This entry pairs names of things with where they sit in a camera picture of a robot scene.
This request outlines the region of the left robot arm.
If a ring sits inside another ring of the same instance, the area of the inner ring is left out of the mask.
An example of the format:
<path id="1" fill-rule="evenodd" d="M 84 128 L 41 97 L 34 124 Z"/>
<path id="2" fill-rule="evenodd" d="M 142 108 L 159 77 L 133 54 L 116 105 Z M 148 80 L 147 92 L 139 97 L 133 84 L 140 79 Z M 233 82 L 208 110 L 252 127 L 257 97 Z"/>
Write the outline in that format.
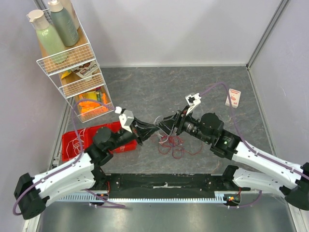
<path id="1" fill-rule="evenodd" d="M 146 123 L 135 117 L 127 120 L 121 115 L 120 125 L 117 132 L 100 127 L 89 147 L 58 167 L 34 176 L 29 173 L 20 176 L 14 190 L 13 215 L 31 219 L 68 194 L 103 189 L 106 178 L 101 167 L 113 157 L 112 151 L 132 141 L 141 144 L 157 132 L 161 124 Z"/>

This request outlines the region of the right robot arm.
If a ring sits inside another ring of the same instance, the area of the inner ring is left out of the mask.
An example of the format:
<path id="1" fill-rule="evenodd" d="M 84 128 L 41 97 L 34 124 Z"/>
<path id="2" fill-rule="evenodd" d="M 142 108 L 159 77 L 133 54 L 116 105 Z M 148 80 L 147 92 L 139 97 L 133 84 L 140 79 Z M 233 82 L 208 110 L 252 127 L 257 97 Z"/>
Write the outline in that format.
<path id="1" fill-rule="evenodd" d="M 309 164 L 303 165 L 288 162 L 264 152 L 246 142 L 239 136 L 224 129 L 224 123 L 214 113 L 206 113 L 201 119 L 194 119 L 186 110 L 178 111 L 156 121 L 166 134 L 175 131 L 177 134 L 186 132 L 204 143 L 209 144 L 210 150 L 221 158 L 239 162 L 259 172 L 256 178 L 245 177 L 240 169 L 233 174 L 221 178 L 222 187 L 233 190 L 255 188 L 278 193 L 287 203 L 301 210 L 309 209 Z"/>

